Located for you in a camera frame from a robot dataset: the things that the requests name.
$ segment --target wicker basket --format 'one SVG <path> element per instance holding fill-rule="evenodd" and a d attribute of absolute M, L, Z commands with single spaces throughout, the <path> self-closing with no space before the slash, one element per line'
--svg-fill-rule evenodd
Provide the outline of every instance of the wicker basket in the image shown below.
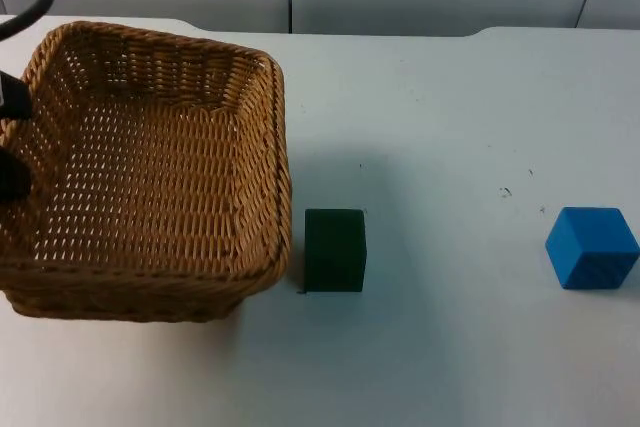
<path fill-rule="evenodd" d="M 50 32 L 0 146 L 31 168 L 0 204 L 0 288 L 33 317 L 206 321 L 283 274 L 282 72 L 263 52 L 124 26 Z"/>

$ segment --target green block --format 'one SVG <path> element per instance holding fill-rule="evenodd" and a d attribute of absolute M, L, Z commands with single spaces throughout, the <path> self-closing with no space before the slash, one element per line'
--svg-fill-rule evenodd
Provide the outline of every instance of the green block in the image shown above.
<path fill-rule="evenodd" d="M 362 292 L 367 243 L 361 210 L 308 209 L 305 292 Z"/>

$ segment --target basket rim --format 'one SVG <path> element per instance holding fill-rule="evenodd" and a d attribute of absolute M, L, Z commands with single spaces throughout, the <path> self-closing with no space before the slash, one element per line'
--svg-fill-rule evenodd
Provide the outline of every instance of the basket rim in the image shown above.
<path fill-rule="evenodd" d="M 244 282 L 252 279 L 259 279 L 261 277 L 268 277 L 273 275 L 273 269 L 277 269 L 275 275 L 276 280 L 284 272 L 286 267 L 286 260 L 289 255 L 290 243 L 291 243 L 291 178 L 288 168 L 288 156 L 286 150 L 286 130 L 284 123 L 284 112 L 279 112 L 276 108 L 276 96 L 282 96 L 282 104 L 284 106 L 284 89 L 278 88 L 278 83 L 284 85 L 284 75 L 282 69 L 278 63 L 267 53 L 248 47 L 242 47 L 235 44 L 229 44 L 205 38 L 192 38 L 182 35 L 176 35 L 169 32 L 156 32 L 147 29 L 141 29 L 136 27 L 129 27 L 120 24 L 111 24 L 107 22 L 93 22 L 93 21 L 74 21 L 66 24 L 62 24 L 55 29 L 51 30 L 35 49 L 31 60 L 25 68 L 22 80 L 27 83 L 29 92 L 34 95 L 38 92 L 43 79 L 43 74 L 50 67 L 50 64 L 55 59 L 59 52 L 62 43 L 69 37 L 83 32 L 99 32 L 110 33 L 113 35 L 120 35 L 124 37 L 144 34 L 145 40 L 148 39 L 150 43 L 164 42 L 175 45 L 176 43 L 185 43 L 190 47 L 202 48 L 208 51 L 219 52 L 221 49 L 231 52 L 235 55 L 242 55 L 247 58 L 258 59 L 268 64 L 268 69 L 271 71 L 270 79 L 272 83 L 272 93 L 274 94 L 274 101 L 272 103 L 273 115 L 273 135 L 275 142 L 275 185 L 274 197 L 277 203 L 277 216 L 276 225 L 277 232 L 277 246 L 272 258 L 270 258 L 267 265 L 260 269 L 256 269 L 252 272 L 245 271 L 209 271 L 209 272 L 186 272 L 176 271 L 169 268 L 162 268 L 158 270 L 145 270 L 136 268 L 119 268 L 117 266 L 111 267 L 108 264 L 92 265 L 90 263 L 76 263 L 69 264 L 64 261 L 43 261 L 29 259 L 20 256 L 19 258 L 2 258 L 0 259 L 0 276 L 9 278 L 17 278 L 21 276 L 32 277 L 34 274 L 46 276 L 47 278 L 60 277 L 60 280 L 65 276 L 75 273 L 88 274 L 91 276 L 104 277 L 104 280 L 108 278 L 114 278 L 118 276 L 118 279 L 131 278 L 131 277 L 152 277 L 157 279 L 165 279 L 167 281 L 179 281 L 194 279 L 207 279 L 207 280 L 220 280 L 225 283 Z M 17 130 L 17 121 L 10 121 L 5 123 L 4 129 L 0 125 L 0 147 L 6 146 Z M 9 286 L 1 285 L 1 288 L 9 288 Z"/>

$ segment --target table surface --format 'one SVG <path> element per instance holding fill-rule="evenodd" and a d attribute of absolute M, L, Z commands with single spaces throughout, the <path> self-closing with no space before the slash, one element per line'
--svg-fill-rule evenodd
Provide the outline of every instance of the table surface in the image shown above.
<path fill-rule="evenodd" d="M 20 75 L 69 20 L 0 43 L 0 69 Z M 565 291 L 544 241 L 565 205 L 619 207 L 639 232 L 640 33 L 107 20 L 276 58 L 294 261 L 305 209 L 363 209 L 364 292 L 299 295 L 283 279 L 204 325 L 35 320 L 2 301 L 4 425 L 638 425 L 640 268 L 617 291 Z"/>

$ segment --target blue cube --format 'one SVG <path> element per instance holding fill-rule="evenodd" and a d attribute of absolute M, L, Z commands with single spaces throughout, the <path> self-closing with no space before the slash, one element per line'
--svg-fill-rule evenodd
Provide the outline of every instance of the blue cube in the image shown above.
<path fill-rule="evenodd" d="M 618 209 L 565 207 L 546 247 L 565 289 L 617 289 L 640 255 Z"/>

